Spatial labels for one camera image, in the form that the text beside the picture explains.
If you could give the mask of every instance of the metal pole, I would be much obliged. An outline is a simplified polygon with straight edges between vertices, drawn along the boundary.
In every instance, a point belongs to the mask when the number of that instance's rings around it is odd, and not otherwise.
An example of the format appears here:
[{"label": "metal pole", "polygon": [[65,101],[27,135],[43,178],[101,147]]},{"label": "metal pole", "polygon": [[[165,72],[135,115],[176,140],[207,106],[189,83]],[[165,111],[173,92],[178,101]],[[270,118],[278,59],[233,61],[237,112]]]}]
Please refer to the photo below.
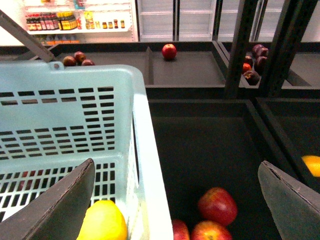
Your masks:
[{"label": "metal pole", "polygon": [[262,23],[264,21],[267,4],[268,4],[268,0],[259,1],[257,12],[256,12],[257,13],[256,18],[254,20],[254,24],[252,27],[251,42],[257,42],[259,40],[259,35],[260,35]]},{"label": "metal pole", "polygon": [[237,98],[240,77],[247,52],[258,0],[240,0],[234,30],[230,61],[224,87],[224,97]]},{"label": "metal pole", "polygon": [[223,2],[224,2],[224,0],[216,0],[214,23],[213,23],[213,30],[212,30],[212,41],[218,41]]},{"label": "metal pole", "polygon": [[1,10],[0,26],[46,63],[50,61],[57,61],[56,57],[48,49],[42,46],[40,42],[38,42],[33,36],[31,36],[26,30],[24,30]]},{"label": "metal pole", "polygon": [[259,85],[262,97],[278,97],[288,77],[308,23],[318,0],[286,0],[284,2],[269,57]]}]

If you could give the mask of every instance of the lemon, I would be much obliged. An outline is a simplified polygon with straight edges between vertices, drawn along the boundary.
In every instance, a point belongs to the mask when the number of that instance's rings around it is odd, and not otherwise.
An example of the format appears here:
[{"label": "lemon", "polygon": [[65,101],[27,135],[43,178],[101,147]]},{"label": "lemon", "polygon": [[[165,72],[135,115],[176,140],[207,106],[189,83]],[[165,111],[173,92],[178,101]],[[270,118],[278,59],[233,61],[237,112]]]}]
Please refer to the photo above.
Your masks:
[{"label": "lemon", "polygon": [[77,240],[126,240],[127,231],[125,218],[115,203],[100,200],[86,210]]},{"label": "lemon", "polygon": [[306,155],[302,160],[313,176],[320,177],[320,156]]}]

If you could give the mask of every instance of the shopping basket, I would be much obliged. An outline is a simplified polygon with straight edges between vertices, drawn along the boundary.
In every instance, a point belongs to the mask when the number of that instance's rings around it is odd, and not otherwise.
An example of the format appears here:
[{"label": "shopping basket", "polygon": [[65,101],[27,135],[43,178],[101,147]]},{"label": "shopping basket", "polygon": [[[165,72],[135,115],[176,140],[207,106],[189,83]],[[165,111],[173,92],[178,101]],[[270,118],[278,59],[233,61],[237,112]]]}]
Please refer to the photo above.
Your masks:
[{"label": "shopping basket", "polygon": [[130,240],[173,238],[138,69],[1,62],[0,115],[0,222],[92,158],[91,204],[115,201]]}]

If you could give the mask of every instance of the apple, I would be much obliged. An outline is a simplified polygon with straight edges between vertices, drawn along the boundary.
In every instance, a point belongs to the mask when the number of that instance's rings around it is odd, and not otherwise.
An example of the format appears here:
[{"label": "apple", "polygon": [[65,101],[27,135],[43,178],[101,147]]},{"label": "apple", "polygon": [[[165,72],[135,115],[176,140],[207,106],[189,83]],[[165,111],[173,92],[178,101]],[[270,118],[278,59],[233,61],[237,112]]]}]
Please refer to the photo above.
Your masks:
[{"label": "apple", "polygon": [[266,56],[260,56],[256,59],[256,61],[254,62],[254,70],[259,74],[262,75],[262,73],[264,72],[264,69],[267,65],[267,60],[268,58]]},{"label": "apple", "polygon": [[64,65],[65,67],[72,67],[72,66],[77,65],[77,61],[76,61],[76,59],[75,59],[73,56],[66,56],[66,57],[63,59],[63,65]]},{"label": "apple", "polygon": [[261,47],[256,52],[256,58],[258,58],[258,57],[268,57],[268,55],[269,55],[269,49],[266,48],[266,47]]},{"label": "apple", "polygon": [[232,196],[222,187],[209,189],[198,201],[197,207],[206,220],[223,226],[232,223],[238,214],[238,207]]},{"label": "apple", "polygon": [[245,72],[250,71],[250,70],[251,70],[250,64],[244,63],[243,67],[242,67],[242,74],[244,74]]},{"label": "apple", "polygon": [[264,46],[262,44],[256,44],[253,46],[252,48],[252,54],[255,58],[257,58],[257,53],[258,51],[261,49],[261,48],[264,48]]},{"label": "apple", "polygon": [[177,49],[173,44],[166,44],[162,48],[162,55],[166,60],[173,60],[177,55]]},{"label": "apple", "polygon": [[244,78],[246,79],[246,81],[248,82],[248,84],[250,86],[255,86],[258,84],[258,82],[260,81],[260,76],[256,71],[246,71],[243,74]]},{"label": "apple", "polygon": [[251,56],[248,56],[248,55],[247,55],[247,56],[244,57],[244,63],[245,63],[245,64],[249,64],[250,67],[252,68],[253,65],[254,65],[254,60],[252,59]]},{"label": "apple", "polygon": [[82,51],[76,51],[74,53],[74,58],[79,65],[81,65],[85,59],[87,59],[86,55]]},{"label": "apple", "polygon": [[195,225],[191,240],[232,240],[232,235],[221,224],[207,220]]},{"label": "apple", "polygon": [[189,231],[184,221],[173,219],[171,223],[173,230],[173,240],[190,240]]},{"label": "apple", "polygon": [[94,66],[94,65],[95,65],[95,63],[90,59],[85,59],[81,63],[81,66]]}]

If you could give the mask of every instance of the red apple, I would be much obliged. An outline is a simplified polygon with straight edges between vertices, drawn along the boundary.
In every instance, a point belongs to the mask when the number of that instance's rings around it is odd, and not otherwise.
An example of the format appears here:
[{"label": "red apple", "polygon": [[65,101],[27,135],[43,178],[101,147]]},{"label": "red apple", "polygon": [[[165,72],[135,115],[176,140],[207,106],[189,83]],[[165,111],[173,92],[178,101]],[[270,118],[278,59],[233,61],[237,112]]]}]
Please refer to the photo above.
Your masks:
[{"label": "red apple", "polygon": [[269,55],[269,49],[266,47],[261,47],[256,52],[255,58],[257,59],[258,57],[268,57],[268,55]]},{"label": "red apple", "polygon": [[177,49],[173,44],[166,44],[162,48],[162,55],[166,60],[173,60],[177,55]]},{"label": "red apple", "polygon": [[262,44],[256,44],[254,45],[254,47],[252,48],[252,54],[255,58],[257,58],[257,53],[258,51],[261,49],[261,48],[264,48],[264,46]]},{"label": "red apple", "polygon": [[82,51],[75,52],[74,58],[79,65],[81,65],[85,59],[87,59],[86,55]]},{"label": "red apple", "polygon": [[190,240],[189,231],[184,221],[173,219],[172,221],[173,240]]},{"label": "red apple", "polygon": [[75,59],[73,56],[66,56],[66,57],[63,59],[63,65],[64,65],[65,67],[72,67],[72,66],[77,65],[77,61],[76,61],[76,59]]},{"label": "red apple", "polygon": [[204,219],[217,222],[223,226],[232,223],[238,214],[235,200],[221,187],[209,189],[199,199],[197,206]]},{"label": "red apple", "polygon": [[90,59],[85,59],[83,60],[81,66],[94,66],[95,63],[93,61],[91,61]]},{"label": "red apple", "polygon": [[232,236],[217,222],[201,221],[192,230],[191,240],[232,240]]}]

